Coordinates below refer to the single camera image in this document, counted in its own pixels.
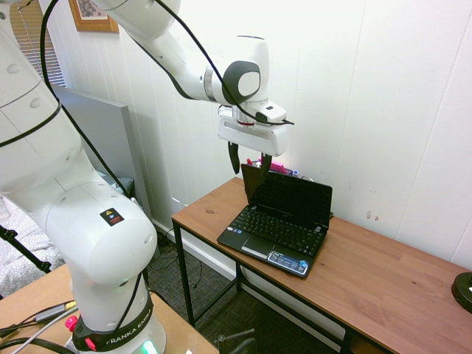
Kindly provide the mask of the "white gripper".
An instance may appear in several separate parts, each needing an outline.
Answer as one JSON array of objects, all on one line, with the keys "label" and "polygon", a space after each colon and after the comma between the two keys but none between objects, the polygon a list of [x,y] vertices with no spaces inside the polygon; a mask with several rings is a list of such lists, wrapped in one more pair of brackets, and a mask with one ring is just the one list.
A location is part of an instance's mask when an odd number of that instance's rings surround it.
[{"label": "white gripper", "polygon": [[259,123],[242,126],[232,117],[220,116],[218,136],[228,141],[229,158],[235,174],[239,173],[238,145],[261,152],[259,184],[262,184],[271,168],[272,156],[280,156],[287,150],[287,128]]}]

